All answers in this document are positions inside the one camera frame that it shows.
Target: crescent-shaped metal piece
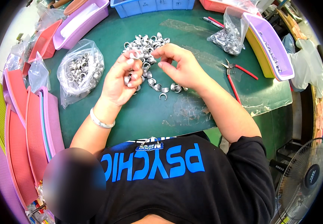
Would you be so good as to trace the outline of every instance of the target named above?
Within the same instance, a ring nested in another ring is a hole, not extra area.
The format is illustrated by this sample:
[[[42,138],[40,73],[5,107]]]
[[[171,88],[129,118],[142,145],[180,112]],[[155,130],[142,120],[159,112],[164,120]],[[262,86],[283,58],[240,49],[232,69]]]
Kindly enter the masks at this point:
[[[164,95],[165,96],[165,100],[164,101],[166,101],[166,99],[168,98],[168,96],[164,93],[164,92],[162,92],[160,95],[159,95],[159,100],[161,100],[161,96],[162,95]]]

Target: table surface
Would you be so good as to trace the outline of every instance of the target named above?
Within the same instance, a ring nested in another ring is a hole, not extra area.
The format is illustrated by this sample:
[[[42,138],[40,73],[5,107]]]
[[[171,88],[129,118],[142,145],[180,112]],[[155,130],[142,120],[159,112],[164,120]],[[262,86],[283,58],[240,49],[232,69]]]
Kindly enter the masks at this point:
[[[246,39],[246,49],[238,56],[231,56],[207,41],[206,38],[217,32],[218,28],[203,20],[203,16],[211,16],[223,22],[223,14],[204,10],[199,1],[195,1],[193,10],[159,11],[124,19],[119,18],[114,8],[109,8],[109,16],[84,36],[93,40],[104,56],[105,71],[99,84],[87,97],[66,109],[59,106],[65,147],[70,146],[75,132],[100,97],[105,75],[124,49],[124,42],[134,40],[134,36],[138,34],[152,36],[161,32],[163,38],[170,38],[171,43],[190,50],[205,72],[233,96],[226,69],[220,63],[226,63],[227,57],[230,63],[241,65],[252,72],[259,80],[238,69],[235,74],[231,74],[242,105],[250,114],[263,114],[292,103],[289,83],[263,76],[258,60]],[[56,72],[67,51],[56,51],[52,58],[45,60],[47,68],[51,69],[50,92],[58,97],[59,102],[60,84]],[[152,65],[150,71],[163,87],[169,87],[173,83],[156,64]],[[159,95],[160,92],[144,82],[141,90],[120,111],[107,146],[138,138],[179,136],[216,127],[204,101],[193,90],[179,94],[168,92],[166,101],[163,98],[159,100]]]

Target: person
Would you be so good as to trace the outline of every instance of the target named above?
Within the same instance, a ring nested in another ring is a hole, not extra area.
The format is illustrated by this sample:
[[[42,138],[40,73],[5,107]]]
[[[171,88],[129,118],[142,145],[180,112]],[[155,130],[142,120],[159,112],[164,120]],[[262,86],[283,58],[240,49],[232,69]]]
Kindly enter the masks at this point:
[[[130,59],[131,52],[111,67],[92,109],[105,125],[114,123],[142,83],[142,63]],[[100,127],[89,115],[70,145],[95,155],[105,170],[106,201],[89,223],[269,223],[275,190],[254,120],[190,51],[168,43],[152,56],[161,58],[158,66],[176,83],[200,95],[230,149],[224,154],[195,135],[163,138],[163,149],[153,138],[145,144],[152,146],[147,150],[130,141],[105,148],[110,128]],[[126,86],[124,76],[131,69]]]

